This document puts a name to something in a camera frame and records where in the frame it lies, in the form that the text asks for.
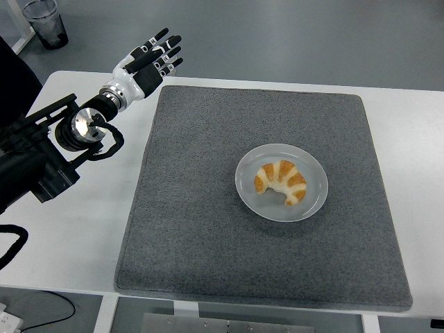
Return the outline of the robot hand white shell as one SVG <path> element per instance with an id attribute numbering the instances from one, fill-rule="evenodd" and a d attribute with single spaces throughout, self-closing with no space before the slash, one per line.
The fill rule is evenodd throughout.
<path id="1" fill-rule="evenodd" d="M 136 46 L 112 71 L 110 89 L 126 107 L 133 101 L 145 99 L 162 83 L 164 78 L 175 73 L 182 64 L 179 56 L 179 35 L 168 36 L 164 28 L 145 43 Z"/>

